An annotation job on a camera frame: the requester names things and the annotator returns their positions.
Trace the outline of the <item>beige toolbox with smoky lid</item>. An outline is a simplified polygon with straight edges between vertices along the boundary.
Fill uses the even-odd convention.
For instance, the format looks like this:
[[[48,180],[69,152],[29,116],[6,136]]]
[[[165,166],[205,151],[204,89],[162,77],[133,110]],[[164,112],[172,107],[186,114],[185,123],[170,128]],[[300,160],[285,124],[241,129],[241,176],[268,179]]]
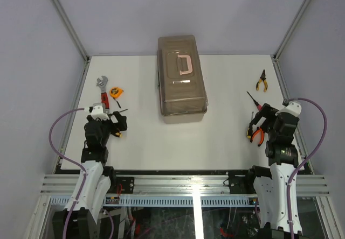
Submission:
[[[163,121],[200,122],[208,98],[195,36],[158,38],[157,73]]]

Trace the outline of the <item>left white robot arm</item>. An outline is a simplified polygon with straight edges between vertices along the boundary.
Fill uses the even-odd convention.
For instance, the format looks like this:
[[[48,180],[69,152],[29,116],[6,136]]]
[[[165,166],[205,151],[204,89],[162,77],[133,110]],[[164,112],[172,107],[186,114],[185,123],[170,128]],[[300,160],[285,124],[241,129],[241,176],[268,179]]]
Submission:
[[[81,214],[85,210],[94,223],[106,193],[117,189],[118,180],[114,168],[106,166],[108,159],[107,142],[110,136],[120,138],[127,130],[127,117],[120,111],[111,114],[101,114],[95,117],[87,116],[84,125],[85,141],[81,154],[82,169],[70,201],[65,206],[73,214]]]

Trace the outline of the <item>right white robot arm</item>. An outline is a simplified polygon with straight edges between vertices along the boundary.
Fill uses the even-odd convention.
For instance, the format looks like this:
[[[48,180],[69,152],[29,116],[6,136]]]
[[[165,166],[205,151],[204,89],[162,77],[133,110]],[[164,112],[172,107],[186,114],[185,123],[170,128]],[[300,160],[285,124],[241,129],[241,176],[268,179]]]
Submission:
[[[250,121],[247,137],[261,133],[268,140],[265,155],[268,167],[253,166],[246,188],[257,194],[260,209],[258,238],[302,238],[296,197],[296,173],[299,154],[293,144],[301,105],[296,101],[278,110],[265,103]]]

